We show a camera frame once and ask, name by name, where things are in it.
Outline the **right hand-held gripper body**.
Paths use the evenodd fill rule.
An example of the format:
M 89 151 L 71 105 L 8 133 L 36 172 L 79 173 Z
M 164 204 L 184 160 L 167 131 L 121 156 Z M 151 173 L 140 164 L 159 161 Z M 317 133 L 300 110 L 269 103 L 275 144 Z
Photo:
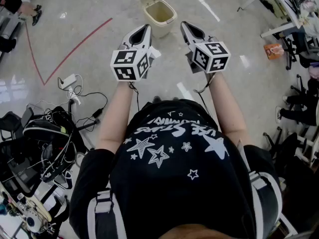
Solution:
M 226 69 L 231 53 L 224 42 L 202 42 L 189 46 L 190 52 L 186 54 L 193 73 L 216 73 Z

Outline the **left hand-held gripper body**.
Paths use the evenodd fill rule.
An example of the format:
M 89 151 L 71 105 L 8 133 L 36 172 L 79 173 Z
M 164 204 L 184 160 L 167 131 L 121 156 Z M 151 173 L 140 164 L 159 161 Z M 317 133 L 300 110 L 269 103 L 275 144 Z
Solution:
M 121 44 L 113 51 L 110 67 L 118 82 L 138 82 L 147 78 L 152 62 L 160 56 L 153 46 L 146 49 Z

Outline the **person's right forearm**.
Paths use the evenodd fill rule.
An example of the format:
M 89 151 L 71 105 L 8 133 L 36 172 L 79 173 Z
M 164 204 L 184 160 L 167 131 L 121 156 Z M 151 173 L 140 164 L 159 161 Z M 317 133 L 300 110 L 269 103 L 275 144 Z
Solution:
M 221 72 L 214 75 L 209 89 L 223 134 L 234 144 L 242 142 L 243 145 L 252 145 L 243 113 Z

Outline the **person's left forearm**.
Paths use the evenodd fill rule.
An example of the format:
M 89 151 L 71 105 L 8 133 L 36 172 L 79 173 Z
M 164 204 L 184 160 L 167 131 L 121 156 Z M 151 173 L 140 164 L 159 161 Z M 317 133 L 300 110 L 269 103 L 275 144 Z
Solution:
M 100 125 L 97 149 L 106 149 L 115 154 L 125 140 L 133 89 L 129 83 L 119 82 Z

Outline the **white power strip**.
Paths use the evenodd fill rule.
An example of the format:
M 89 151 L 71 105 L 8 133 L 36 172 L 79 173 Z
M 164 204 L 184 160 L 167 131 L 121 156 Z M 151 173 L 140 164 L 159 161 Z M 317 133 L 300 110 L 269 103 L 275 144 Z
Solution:
M 79 74 L 71 74 L 64 80 L 60 80 L 60 88 L 63 90 L 67 89 L 69 86 L 74 84 L 78 79 L 83 80 L 82 76 L 80 76 Z

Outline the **orange bag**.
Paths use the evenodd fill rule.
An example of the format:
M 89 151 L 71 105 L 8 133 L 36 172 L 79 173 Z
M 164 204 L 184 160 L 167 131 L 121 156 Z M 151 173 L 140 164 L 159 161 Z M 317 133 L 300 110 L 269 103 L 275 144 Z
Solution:
M 280 58 L 284 54 L 284 49 L 281 44 L 266 44 L 264 50 L 269 60 Z

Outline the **black office chair star base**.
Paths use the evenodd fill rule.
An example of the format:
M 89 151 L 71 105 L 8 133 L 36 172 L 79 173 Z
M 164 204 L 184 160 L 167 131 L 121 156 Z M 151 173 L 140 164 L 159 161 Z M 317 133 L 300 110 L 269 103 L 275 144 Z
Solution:
M 68 101 L 68 110 L 67 113 L 72 117 L 72 121 L 74 121 L 74 124 L 76 125 L 80 121 L 84 121 L 82 126 L 76 126 L 78 131 L 81 132 L 83 130 L 92 132 L 96 125 L 100 123 L 100 120 L 98 117 L 103 111 L 103 108 L 97 109 L 91 117 L 83 118 L 83 119 L 76 119 L 75 115 L 72 113 L 72 106 L 75 104 L 75 101 L 73 99 L 70 99 Z

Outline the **white desk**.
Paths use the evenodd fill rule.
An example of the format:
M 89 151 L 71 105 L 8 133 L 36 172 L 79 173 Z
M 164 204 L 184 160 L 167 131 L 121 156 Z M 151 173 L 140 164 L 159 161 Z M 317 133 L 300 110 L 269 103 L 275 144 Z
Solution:
M 244 10 L 253 1 L 255 0 L 247 0 L 238 9 Z M 275 0 L 275 4 L 280 11 L 285 11 L 282 19 L 286 19 L 287 23 L 262 33 L 262 38 L 289 29 L 303 29 L 309 36 L 319 35 L 319 3 L 316 0 Z

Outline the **black office chair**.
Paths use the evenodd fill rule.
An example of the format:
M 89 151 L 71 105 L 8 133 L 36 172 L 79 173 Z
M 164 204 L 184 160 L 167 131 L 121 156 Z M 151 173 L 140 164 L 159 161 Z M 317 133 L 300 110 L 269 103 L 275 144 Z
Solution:
M 292 63 L 299 62 L 304 68 L 308 68 L 312 63 L 319 63 L 319 41 L 315 37 L 306 38 L 305 33 L 293 32 L 292 39 L 280 37 L 279 33 L 273 34 L 277 40 L 284 42 L 284 52 L 287 53 L 286 70 L 291 70 Z
M 294 156 L 308 167 L 312 167 L 316 161 L 319 161 L 319 126 L 312 139 L 305 138 L 308 129 L 305 127 L 301 135 L 288 132 L 288 136 L 281 140 L 283 129 L 277 127 L 278 135 L 275 141 L 267 133 L 263 133 L 270 144 L 269 153 L 278 169 L 284 168 Z

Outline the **black backpack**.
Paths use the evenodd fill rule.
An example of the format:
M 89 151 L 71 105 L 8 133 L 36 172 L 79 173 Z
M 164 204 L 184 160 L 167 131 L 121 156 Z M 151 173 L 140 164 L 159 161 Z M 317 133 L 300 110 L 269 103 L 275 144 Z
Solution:
M 44 118 L 45 115 L 52 115 L 54 123 L 47 121 Z M 72 117 L 61 106 L 38 115 L 34 114 L 32 107 L 28 107 L 21 119 L 23 135 L 34 140 L 46 142 L 70 140 L 75 143 L 78 151 L 85 153 L 88 148 L 84 144 L 74 121 L 71 119 Z

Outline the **person's black star T-shirt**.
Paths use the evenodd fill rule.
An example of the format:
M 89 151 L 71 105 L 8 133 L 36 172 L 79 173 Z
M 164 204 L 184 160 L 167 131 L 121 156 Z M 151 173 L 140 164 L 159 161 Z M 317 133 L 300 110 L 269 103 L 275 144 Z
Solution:
M 238 239 L 265 239 L 282 211 L 269 152 L 239 150 L 196 102 L 147 105 L 113 154 L 85 155 L 70 203 L 79 239 L 158 239 L 198 224 Z

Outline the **cluttered wooden table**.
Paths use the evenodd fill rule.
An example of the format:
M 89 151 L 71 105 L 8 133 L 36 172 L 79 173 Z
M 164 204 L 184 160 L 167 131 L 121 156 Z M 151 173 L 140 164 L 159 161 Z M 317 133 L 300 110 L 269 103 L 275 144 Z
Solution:
M 26 197 L 20 193 L 15 199 L 0 182 L 0 196 L 3 195 L 8 197 L 7 210 L 20 221 L 12 239 L 16 239 L 19 232 L 24 232 L 29 239 L 37 239 L 38 235 L 47 239 L 54 234 L 51 214 L 36 196 Z

